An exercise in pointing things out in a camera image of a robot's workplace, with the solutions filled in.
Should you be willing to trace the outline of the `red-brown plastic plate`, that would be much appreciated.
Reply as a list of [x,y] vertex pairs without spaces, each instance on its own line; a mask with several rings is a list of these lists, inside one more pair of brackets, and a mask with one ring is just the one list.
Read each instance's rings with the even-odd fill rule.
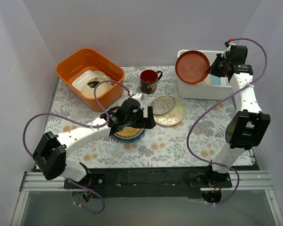
[[203,53],[189,50],[178,57],[175,72],[182,82],[194,85],[206,79],[209,67],[209,60]]

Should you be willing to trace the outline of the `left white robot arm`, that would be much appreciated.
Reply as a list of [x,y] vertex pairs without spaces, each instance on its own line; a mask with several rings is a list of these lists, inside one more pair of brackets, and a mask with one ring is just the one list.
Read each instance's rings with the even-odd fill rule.
[[85,126],[57,135],[51,131],[43,134],[33,160],[47,180],[61,176],[73,180],[80,188],[87,188],[91,182],[89,171],[82,163],[68,160],[72,152],[125,127],[152,129],[155,126],[153,108],[144,109],[138,96],[130,97],[121,106],[110,108]]

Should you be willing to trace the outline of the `cream and blue floral plate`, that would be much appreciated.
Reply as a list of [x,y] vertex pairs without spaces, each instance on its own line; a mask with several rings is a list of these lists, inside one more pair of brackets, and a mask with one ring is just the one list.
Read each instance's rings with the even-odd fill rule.
[[207,77],[200,83],[202,85],[221,85],[219,77],[208,74]]

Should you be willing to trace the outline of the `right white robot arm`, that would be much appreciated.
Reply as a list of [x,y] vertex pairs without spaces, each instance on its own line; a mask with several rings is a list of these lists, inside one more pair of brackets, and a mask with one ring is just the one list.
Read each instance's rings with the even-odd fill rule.
[[204,182],[209,187],[230,181],[229,168],[242,154],[260,144],[271,121],[258,105],[251,84],[253,70],[245,63],[247,53],[246,46],[231,44],[217,54],[209,69],[210,74],[228,79],[237,110],[225,130],[224,147],[206,169]]

